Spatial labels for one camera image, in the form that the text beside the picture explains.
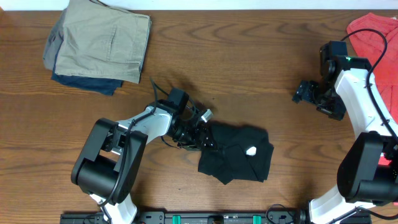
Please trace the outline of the black t-shirt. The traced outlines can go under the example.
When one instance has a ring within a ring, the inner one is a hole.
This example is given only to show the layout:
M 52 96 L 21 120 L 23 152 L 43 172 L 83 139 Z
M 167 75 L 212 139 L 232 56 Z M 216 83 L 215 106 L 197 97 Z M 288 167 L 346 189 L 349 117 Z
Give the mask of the black t-shirt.
M 265 129 L 251 125 L 210 125 L 214 149 L 204 149 L 198 171 L 211 175 L 223 184 L 232 180 L 267 180 L 274 146 Z

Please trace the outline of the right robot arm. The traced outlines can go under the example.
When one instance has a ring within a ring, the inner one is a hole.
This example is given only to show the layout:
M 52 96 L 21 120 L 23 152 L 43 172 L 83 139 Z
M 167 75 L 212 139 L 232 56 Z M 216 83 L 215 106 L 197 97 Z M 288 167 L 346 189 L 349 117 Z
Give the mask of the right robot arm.
M 302 81 L 293 97 L 341 120 L 348 115 L 355 142 L 342 160 L 336 185 L 311 200 L 308 223 L 369 220 L 371 209 L 397 202 L 397 123 L 374 85 L 368 59 L 322 56 L 322 82 Z

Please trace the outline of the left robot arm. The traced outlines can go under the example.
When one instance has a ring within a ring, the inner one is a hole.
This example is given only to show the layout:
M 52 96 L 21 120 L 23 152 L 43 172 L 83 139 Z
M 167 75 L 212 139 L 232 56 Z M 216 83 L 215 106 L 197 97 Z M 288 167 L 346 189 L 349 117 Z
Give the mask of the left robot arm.
M 157 137 L 170 136 L 184 149 L 212 149 L 215 144 L 205 126 L 211 110 L 193 110 L 181 118 L 185 103 L 159 100 L 129 119 L 106 118 L 94 124 L 72 169 L 71 182 L 88 194 L 101 211 L 82 218 L 81 223 L 134 223 L 137 207 L 130 191 L 144 149 Z

